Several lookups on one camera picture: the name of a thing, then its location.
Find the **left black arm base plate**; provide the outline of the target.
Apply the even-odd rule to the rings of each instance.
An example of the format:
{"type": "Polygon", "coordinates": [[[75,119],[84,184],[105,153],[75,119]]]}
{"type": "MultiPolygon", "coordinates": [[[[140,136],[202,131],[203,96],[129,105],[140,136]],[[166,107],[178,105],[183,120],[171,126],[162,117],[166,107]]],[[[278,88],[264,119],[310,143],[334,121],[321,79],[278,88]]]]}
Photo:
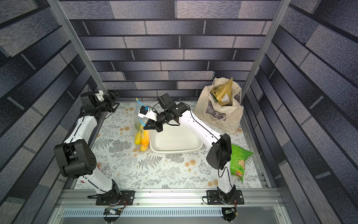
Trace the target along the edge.
{"type": "Polygon", "coordinates": [[[132,205],[135,196],[135,191],[125,190],[125,191],[109,191],[103,194],[96,194],[96,205],[103,206],[124,206],[132,205]]]}

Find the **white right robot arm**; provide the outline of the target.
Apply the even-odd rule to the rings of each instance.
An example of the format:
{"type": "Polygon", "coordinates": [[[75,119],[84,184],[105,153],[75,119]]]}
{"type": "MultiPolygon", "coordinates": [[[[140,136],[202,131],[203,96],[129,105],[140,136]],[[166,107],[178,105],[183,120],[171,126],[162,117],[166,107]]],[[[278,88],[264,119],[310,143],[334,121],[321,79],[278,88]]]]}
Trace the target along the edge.
{"type": "Polygon", "coordinates": [[[155,130],[160,133],[163,126],[174,120],[177,125],[187,127],[209,149],[206,156],[208,164],[218,171],[218,191],[227,198],[231,198],[235,192],[230,174],[230,162],[232,155],[231,139],[228,134],[220,134],[192,112],[186,103],[173,100],[169,94],[157,98],[163,111],[158,113],[156,109],[140,103],[138,117],[146,118],[145,130],[155,130]]]}

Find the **clear blue-zipper zip-top bag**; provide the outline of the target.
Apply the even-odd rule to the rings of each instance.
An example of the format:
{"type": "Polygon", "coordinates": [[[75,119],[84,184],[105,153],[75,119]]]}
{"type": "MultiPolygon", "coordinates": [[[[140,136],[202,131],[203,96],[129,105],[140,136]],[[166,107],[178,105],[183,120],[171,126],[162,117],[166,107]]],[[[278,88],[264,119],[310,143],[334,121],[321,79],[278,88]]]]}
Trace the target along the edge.
{"type": "Polygon", "coordinates": [[[135,107],[135,111],[134,111],[134,127],[135,127],[135,132],[134,134],[136,135],[137,131],[138,131],[138,124],[142,124],[143,126],[145,125],[144,123],[144,118],[140,118],[139,117],[139,112],[141,107],[143,106],[143,104],[136,98],[136,107],[135,107]]]}

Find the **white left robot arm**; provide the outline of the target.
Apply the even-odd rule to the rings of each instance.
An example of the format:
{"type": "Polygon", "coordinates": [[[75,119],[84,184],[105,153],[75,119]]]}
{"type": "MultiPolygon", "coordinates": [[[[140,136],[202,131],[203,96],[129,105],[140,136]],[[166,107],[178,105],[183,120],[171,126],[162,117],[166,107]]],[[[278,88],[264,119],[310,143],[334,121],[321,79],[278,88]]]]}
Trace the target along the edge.
{"type": "Polygon", "coordinates": [[[81,94],[83,106],[70,136],[54,148],[60,172],[65,177],[79,179],[92,187],[97,197],[120,196],[114,180],[105,176],[97,166],[97,159],[89,146],[90,137],[104,112],[114,113],[119,103],[112,92],[81,94]]]}

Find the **white oval plastic tray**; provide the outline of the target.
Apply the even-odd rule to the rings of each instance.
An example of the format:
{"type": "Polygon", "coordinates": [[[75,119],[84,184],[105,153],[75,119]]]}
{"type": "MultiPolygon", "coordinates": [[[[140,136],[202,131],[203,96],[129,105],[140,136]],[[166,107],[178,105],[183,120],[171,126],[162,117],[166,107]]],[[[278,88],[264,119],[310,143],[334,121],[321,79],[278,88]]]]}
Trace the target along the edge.
{"type": "Polygon", "coordinates": [[[174,120],[163,125],[163,131],[150,131],[150,149],[160,154],[183,154],[202,148],[203,142],[184,125],[174,120]]]}

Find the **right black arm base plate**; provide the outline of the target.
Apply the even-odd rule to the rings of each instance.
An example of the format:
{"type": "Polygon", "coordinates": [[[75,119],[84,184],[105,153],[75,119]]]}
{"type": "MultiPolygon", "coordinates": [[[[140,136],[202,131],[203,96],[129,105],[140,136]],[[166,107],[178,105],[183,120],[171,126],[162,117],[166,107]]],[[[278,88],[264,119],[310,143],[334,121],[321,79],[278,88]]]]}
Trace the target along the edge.
{"type": "Polygon", "coordinates": [[[207,190],[206,199],[208,205],[230,204],[243,205],[245,204],[241,190],[232,189],[228,193],[224,193],[219,189],[207,190]]]}

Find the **small yellow mango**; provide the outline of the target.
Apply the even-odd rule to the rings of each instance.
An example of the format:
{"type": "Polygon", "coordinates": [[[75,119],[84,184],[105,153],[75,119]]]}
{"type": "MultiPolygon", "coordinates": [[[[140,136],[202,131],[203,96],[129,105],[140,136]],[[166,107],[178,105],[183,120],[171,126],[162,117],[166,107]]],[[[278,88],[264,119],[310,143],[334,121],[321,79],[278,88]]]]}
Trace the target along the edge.
{"type": "Polygon", "coordinates": [[[136,145],[141,145],[141,140],[142,140],[142,131],[138,130],[136,135],[135,135],[135,144],[136,145]]]}

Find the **green yellow mango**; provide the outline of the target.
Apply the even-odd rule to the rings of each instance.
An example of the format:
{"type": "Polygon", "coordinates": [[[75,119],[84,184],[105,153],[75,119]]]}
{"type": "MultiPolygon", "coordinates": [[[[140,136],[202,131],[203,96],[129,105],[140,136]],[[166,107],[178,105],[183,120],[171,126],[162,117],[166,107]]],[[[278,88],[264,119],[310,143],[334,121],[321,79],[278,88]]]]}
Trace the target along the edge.
{"type": "Polygon", "coordinates": [[[139,123],[139,124],[138,124],[138,130],[139,130],[139,131],[143,131],[143,128],[144,128],[144,126],[139,123]]]}

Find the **orange yellow mango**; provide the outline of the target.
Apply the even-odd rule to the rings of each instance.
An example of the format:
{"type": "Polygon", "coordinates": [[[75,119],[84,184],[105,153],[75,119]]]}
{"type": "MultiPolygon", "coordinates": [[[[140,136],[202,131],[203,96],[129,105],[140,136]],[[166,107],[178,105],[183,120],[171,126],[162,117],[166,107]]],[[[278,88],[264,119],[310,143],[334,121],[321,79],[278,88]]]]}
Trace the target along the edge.
{"type": "Polygon", "coordinates": [[[150,143],[150,131],[149,130],[143,130],[141,134],[141,146],[140,150],[142,152],[146,151],[149,147],[150,143]]]}

